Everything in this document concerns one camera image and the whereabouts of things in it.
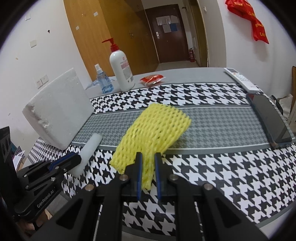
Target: metal bolt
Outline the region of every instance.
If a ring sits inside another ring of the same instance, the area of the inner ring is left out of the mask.
[[[84,189],[87,190],[87,191],[91,191],[91,190],[94,189],[94,185],[92,185],[92,184],[87,184],[87,185],[84,187]]]
[[[127,174],[122,174],[122,175],[120,175],[119,179],[121,181],[126,181],[128,179],[128,175]]]
[[[204,189],[205,190],[212,190],[213,189],[213,185],[212,184],[210,184],[210,183],[206,183],[206,184],[204,184]]]
[[[176,175],[176,174],[171,174],[171,175],[170,175],[170,179],[171,179],[172,181],[176,181],[176,180],[178,180],[178,178],[179,178],[179,176]]]

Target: red banner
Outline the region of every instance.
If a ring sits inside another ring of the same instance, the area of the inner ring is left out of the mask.
[[[262,40],[269,44],[263,24],[256,18],[251,4],[246,0],[226,0],[225,4],[230,12],[245,18],[252,23],[253,37],[256,41]]]

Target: blue paper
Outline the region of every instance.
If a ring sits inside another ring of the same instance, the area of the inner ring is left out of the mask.
[[[172,32],[176,32],[176,31],[178,31],[178,29],[177,29],[177,25],[176,25],[175,23],[171,23],[171,24],[170,24],[170,29],[171,29]]]

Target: remote control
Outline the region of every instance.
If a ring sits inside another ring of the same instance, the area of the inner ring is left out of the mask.
[[[224,69],[226,70],[226,73],[229,74],[236,82],[238,82],[248,93],[256,94],[260,91],[257,86],[255,86],[251,81],[249,81],[245,76],[237,72],[235,69]]]

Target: smartphone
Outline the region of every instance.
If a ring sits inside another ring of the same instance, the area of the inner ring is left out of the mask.
[[[278,148],[292,143],[287,126],[266,96],[248,93],[247,100],[257,114],[271,146]]]

